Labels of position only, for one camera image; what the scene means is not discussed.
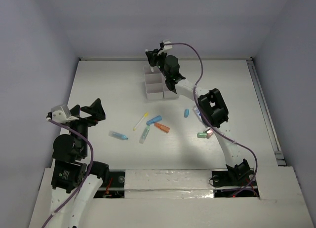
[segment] cable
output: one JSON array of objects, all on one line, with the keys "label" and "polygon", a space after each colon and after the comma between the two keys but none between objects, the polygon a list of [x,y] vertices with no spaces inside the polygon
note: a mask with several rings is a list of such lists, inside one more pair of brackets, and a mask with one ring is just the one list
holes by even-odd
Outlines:
[{"label": "cable", "polygon": [[213,180],[213,178],[210,178],[209,181],[208,181],[208,183],[209,183],[212,187],[214,187],[214,188],[220,188],[220,187],[222,187],[222,186],[214,186],[213,184],[211,184],[211,180]]},{"label": "cable", "polygon": [[[226,190],[221,190],[221,191],[236,191],[236,190],[239,190],[239,188],[238,189],[226,189]],[[252,190],[252,189],[249,189],[249,188],[244,188],[243,190],[252,191],[255,194],[256,197],[259,197],[255,190]]]},{"label": "cable", "polygon": [[255,153],[253,152],[253,150],[251,150],[250,148],[244,146],[243,144],[240,144],[238,142],[236,142],[235,140],[223,135],[221,132],[219,132],[217,130],[217,128],[213,127],[211,125],[211,123],[208,121],[207,117],[205,116],[203,110],[200,108],[200,106],[198,105],[198,100],[197,100],[197,96],[196,96],[196,88],[197,88],[197,84],[199,83],[199,81],[202,79],[203,77],[203,73],[204,73],[204,68],[203,68],[203,62],[202,62],[202,59],[200,57],[200,55],[198,54],[198,52],[189,44],[186,44],[186,43],[181,43],[181,42],[178,42],[178,43],[165,43],[164,45],[186,45],[188,47],[190,47],[194,52],[195,54],[197,55],[198,59],[199,59],[199,62],[201,64],[201,75],[199,76],[198,80],[196,81],[195,85],[194,85],[194,88],[193,88],[193,98],[194,98],[194,101],[196,103],[196,106],[198,108],[198,110],[200,111],[201,113],[201,116],[203,117],[204,121],[207,123],[207,126],[209,126],[215,133],[217,133],[218,135],[220,135],[221,137],[223,137],[224,139],[230,141],[231,143],[234,143],[242,148],[245,148],[246,150],[250,151],[255,159],[255,171],[254,171],[254,174],[253,174],[253,177],[251,178],[250,182],[244,186],[244,187],[241,187],[238,191],[234,192],[232,194],[232,196],[235,196],[237,195],[238,193],[240,193],[241,191],[245,190],[247,186],[249,186],[256,178],[256,175],[257,175],[257,171],[258,171],[258,160],[257,160],[257,157],[255,155]]},{"label": "cable", "polygon": [[255,189],[253,188],[253,185],[252,185],[252,184],[250,184],[250,185],[251,185],[251,188],[252,188],[253,192],[255,193],[256,191],[255,191]]},{"label": "cable", "polygon": [[107,195],[107,194],[109,193],[108,190],[109,190],[109,187],[111,186],[112,180],[113,180],[113,177],[110,178],[109,184],[108,184],[107,187],[105,188],[104,195]]},{"label": "cable", "polygon": [[[91,145],[91,143],[88,141],[88,139],[86,139],[84,136],[82,136],[80,133],[78,133],[77,131],[71,129],[70,127],[67,127],[67,126],[64,126],[60,123],[57,123],[51,119],[48,120],[49,122],[61,127],[61,128],[64,128],[70,132],[72,132],[73,134],[77,135],[78,137],[80,137],[81,139],[83,139],[87,144],[88,146],[90,147],[90,151],[91,151],[91,157],[90,157],[90,164],[87,168],[87,172],[86,174],[84,175],[83,179],[82,179],[82,182],[78,185],[78,187],[75,189],[75,191],[54,211],[54,213],[57,213],[59,212],[75,195],[76,193],[81,189],[84,181],[87,179],[88,175],[90,174],[90,171],[91,171],[91,167],[92,167],[92,164],[93,164],[93,147]],[[41,228],[45,228],[45,226],[48,224],[48,222],[53,218],[53,214],[51,214],[47,220],[44,222],[43,226]]]}]

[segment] white container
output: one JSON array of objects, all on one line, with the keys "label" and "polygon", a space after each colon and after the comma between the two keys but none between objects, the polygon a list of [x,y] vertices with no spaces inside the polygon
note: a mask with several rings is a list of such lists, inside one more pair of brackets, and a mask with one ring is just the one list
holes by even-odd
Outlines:
[{"label": "white container", "polygon": [[148,100],[161,100],[163,99],[162,83],[145,84],[146,95]]},{"label": "white container", "polygon": [[145,84],[162,83],[161,74],[145,74]]},{"label": "white container", "polygon": [[146,96],[148,100],[163,99],[162,73],[157,67],[151,71],[149,65],[144,66]]},{"label": "white container", "polygon": [[179,98],[179,95],[170,91],[166,84],[163,84],[163,97],[166,99]]}]

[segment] test tube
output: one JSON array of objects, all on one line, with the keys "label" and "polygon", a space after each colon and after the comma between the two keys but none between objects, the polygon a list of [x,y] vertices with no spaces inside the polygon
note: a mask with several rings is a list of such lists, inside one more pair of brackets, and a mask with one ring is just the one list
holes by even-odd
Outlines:
[{"label": "test tube", "polygon": [[110,131],[109,136],[120,139],[120,140],[128,140],[128,138],[125,135],[114,132],[114,131]]},{"label": "test tube", "polygon": [[142,134],[142,136],[141,136],[141,138],[140,138],[140,140],[139,140],[139,143],[141,143],[141,144],[143,144],[144,143],[144,141],[145,141],[145,139],[146,139],[146,137],[147,137],[147,135],[148,135],[148,133],[149,133],[149,129],[150,129],[150,127],[149,127],[149,125],[145,128],[145,130],[144,130],[144,132],[143,132],[143,134]]}]

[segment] small vial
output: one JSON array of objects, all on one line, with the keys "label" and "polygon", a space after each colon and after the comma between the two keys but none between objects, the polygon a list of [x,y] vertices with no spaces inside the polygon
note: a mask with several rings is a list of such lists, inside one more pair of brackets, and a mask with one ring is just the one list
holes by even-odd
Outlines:
[{"label": "small vial", "polygon": [[187,117],[189,116],[189,112],[190,112],[189,109],[186,109],[186,110],[184,111],[184,118],[187,118]]},{"label": "small vial", "polygon": [[206,138],[207,137],[207,133],[197,133],[197,137],[198,138]]},{"label": "small vial", "polygon": [[128,138],[125,135],[114,132],[114,131],[110,131],[109,136],[120,139],[120,140],[128,140]]},{"label": "small vial", "polygon": [[149,129],[150,129],[150,127],[149,127],[149,125],[145,128],[145,130],[144,130],[144,132],[143,132],[143,134],[142,134],[142,136],[141,136],[141,138],[140,138],[140,140],[139,140],[139,143],[141,143],[141,144],[143,144],[144,143],[144,141],[145,141],[145,139],[146,139],[146,137],[147,137],[147,135],[148,135],[148,133],[149,133]]}]

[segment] red wire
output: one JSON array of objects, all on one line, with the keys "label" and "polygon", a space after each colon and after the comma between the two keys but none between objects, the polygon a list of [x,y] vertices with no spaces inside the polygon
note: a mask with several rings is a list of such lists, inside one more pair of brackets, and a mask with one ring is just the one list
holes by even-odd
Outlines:
[{"label": "red wire", "polygon": [[113,180],[113,178],[110,178],[109,184],[107,185],[107,187],[106,187],[106,189],[105,189],[104,195],[107,195],[107,194],[108,194],[108,189],[109,189],[109,187],[111,186],[112,180]]},{"label": "red wire", "polygon": [[252,186],[252,183],[250,183],[250,186],[251,186],[252,190],[255,191],[255,189],[254,189],[253,186]]}]

